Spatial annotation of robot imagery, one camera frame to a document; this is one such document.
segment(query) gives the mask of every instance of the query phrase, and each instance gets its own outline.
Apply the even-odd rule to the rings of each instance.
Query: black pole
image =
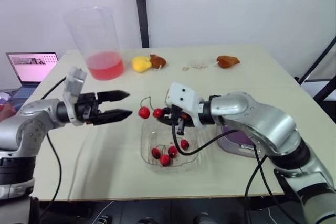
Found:
[[[308,78],[308,76],[313,72],[315,67],[324,59],[324,57],[327,55],[330,49],[335,45],[335,43],[336,43],[336,37],[330,42],[329,46],[323,51],[321,56],[314,62],[313,66],[311,66],[310,69],[299,80],[300,85]]]
[[[314,96],[314,100],[317,103],[324,101],[325,98],[327,98],[328,95],[330,95],[331,92],[334,91],[335,89],[336,89],[336,76],[332,78],[331,81],[329,81],[328,84],[325,85],[324,88],[317,93],[317,95]]]
[[[138,7],[138,18],[139,18],[142,48],[148,48],[149,47],[149,37],[148,37],[146,0],[136,0],[136,5]]]

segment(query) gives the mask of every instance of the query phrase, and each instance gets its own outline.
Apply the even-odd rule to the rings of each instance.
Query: yellow lemon toy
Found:
[[[136,56],[132,59],[132,67],[136,72],[142,73],[152,67],[150,58],[146,56]]]

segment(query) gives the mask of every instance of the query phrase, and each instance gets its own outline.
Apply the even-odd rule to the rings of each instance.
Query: purple object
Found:
[[[231,130],[229,127],[218,127],[217,134],[225,133],[229,130]],[[253,142],[242,131],[237,131],[223,136],[217,140],[217,143],[220,148],[226,152],[255,158]],[[259,150],[258,153],[259,157],[263,157],[263,153],[261,153]]]
[[[229,127],[222,127],[222,133],[225,133],[227,131],[230,131],[231,129]],[[225,136],[226,139],[230,140],[231,142],[234,142],[236,144],[247,144],[247,145],[253,145],[252,141],[248,138],[248,136],[242,132],[237,131],[231,134],[228,134]]]

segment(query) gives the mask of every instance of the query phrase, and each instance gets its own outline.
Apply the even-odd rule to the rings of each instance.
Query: brown toy food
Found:
[[[217,57],[218,65],[221,68],[229,68],[235,64],[240,63],[237,57],[231,57],[228,55],[222,55]]]
[[[150,62],[152,64],[152,68],[160,68],[160,66],[162,68],[164,67],[164,65],[167,64],[166,60],[160,56],[157,55],[150,55],[150,56],[151,56]]]

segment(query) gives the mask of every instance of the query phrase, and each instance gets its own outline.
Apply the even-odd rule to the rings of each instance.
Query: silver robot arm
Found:
[[[336,223],[332,177],[284,111],[258,103],[243,92],[215,95],[204,101],[179,83],[171,85],[166,104],[172,111],[175,108],[189,115],[196,127],[217,124],[245,132],[272,161],[285,194],[294,193],[300,199],[307,223]],[[183,120],[178,121],[180,130]]]
[[[0,219],[6,223],[28,223],[30,198],[33,191],[35,159],[46,134],[66,123],[99,125],[121,121],[132,111],[107,110],[99,105],[119,101],[128,93],[115,90],[81,94],[86,73],[72,68],[63,93],[58,99],[38,100],[0,122]]]

